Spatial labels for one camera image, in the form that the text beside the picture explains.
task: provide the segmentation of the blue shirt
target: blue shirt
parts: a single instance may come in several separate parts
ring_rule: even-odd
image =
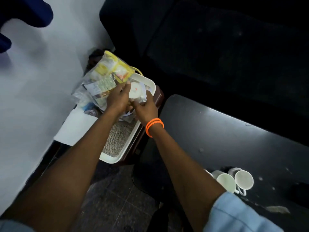
[[[0,221],[0,232],[34,232],[21,223]],[[270,220],[257,214],[251,207],[229,192],[214,203],[203,232],[262,232],[283,231]]]

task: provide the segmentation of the glossy black tabletop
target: glossy black tabletop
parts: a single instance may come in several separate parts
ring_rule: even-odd
[[[229,166],[249,171],[254,186],[247,196],[238,196],[260,215],[285,231],[309,231],[309,209],[288,197],[292,185],[309,183],[309,147],[179,95],[167,99],[160,118],[180,147],[208,171]],[[153,139],[134,167],[133,182],[181,210]],[[269,206],[282,206],[290,213],[272,213]]]

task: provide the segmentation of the burlap lining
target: burlap lining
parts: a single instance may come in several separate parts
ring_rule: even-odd
[[[135,124],[135,120],[131,124],[126,121],[118,121],[114,124],[102,152],[111,157],[117,157],[132,133]]]

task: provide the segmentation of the wall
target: wall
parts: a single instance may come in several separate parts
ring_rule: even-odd
[[[54,12],[48,27],[13,19],[1,29],[13,44],[0,54],[0,215],[73,108],[70,93],[91,50],[113,48],[98,16],[105,0],[44,1]]]

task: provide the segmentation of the person's right hand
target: person's right hand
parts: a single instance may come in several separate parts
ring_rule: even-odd
[[[136,112],[136,116],[144,127],[146,127],[149,121],[158,117],[158,109],[153,101],[153,97],[150,91],[147,90],[146,94],[147,101],[145,104],[139,104],[136,101],[132,103],[132,106]]]

